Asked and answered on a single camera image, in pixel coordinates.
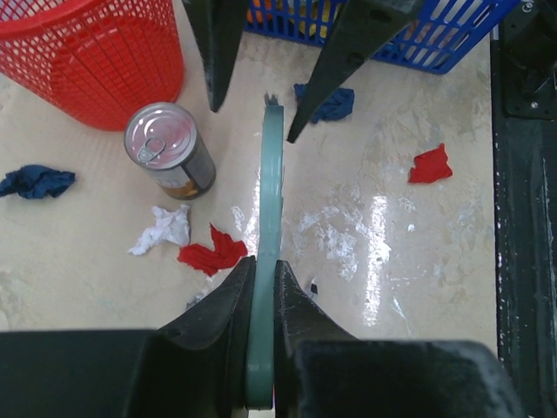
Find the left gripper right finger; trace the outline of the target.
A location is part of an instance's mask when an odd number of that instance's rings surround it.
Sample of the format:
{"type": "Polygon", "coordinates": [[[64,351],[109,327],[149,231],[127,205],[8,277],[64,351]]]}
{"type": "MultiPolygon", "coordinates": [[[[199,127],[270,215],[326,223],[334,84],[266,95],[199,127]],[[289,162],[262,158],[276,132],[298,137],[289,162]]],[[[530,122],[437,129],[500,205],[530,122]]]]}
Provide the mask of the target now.
{"type": "Polygon", "coordinates": [[[290,264],[274,273],[274,400],[276,409],[320,409],[332,403],[353,364],[344,357],[357,339],[300,287],[290,264]]]}

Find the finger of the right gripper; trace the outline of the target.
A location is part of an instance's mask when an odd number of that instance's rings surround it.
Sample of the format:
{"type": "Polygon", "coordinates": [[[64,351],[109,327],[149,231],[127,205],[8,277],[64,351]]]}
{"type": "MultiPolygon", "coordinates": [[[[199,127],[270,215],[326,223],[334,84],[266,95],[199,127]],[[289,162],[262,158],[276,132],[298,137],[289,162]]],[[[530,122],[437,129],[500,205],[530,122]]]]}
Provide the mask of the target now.
{"type": "Polygon", "coordinates": [[[287,141],[356,70],[419,17],[420,0],[349,0],[339,11],[299,100],[287,141]]]}
{"type": "Polygon", "coordinates": [[[225,101],[250,4],[249,0],[182,2],[202,59],[213,112],[225,101]]]}

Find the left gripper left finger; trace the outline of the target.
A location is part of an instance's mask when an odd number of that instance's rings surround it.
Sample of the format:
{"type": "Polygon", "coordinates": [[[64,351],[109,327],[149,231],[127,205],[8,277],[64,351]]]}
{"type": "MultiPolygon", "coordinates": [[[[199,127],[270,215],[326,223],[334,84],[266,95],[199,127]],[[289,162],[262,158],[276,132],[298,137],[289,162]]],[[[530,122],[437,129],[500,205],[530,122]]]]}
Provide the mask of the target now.
{"type": "Polygon", "coordinates": [[[195,306],[160,329],[155,389],[166,409],[243,409],[256,260],[244,257],[195,306]]]}

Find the teal hand brush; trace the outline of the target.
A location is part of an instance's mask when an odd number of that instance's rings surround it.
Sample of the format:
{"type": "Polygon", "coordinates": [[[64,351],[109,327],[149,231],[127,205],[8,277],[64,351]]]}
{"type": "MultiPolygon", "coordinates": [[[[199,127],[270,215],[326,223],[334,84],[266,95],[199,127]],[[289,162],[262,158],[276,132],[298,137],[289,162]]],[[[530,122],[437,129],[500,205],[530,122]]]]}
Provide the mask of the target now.
{"type": "Polygon", "coordinates": [[[245,360],[245,406],[269,410],[274,381],[274,274],[279,259],[283,209],[284,106],[265,95],[259,189],[259,242],[245,360]]]}

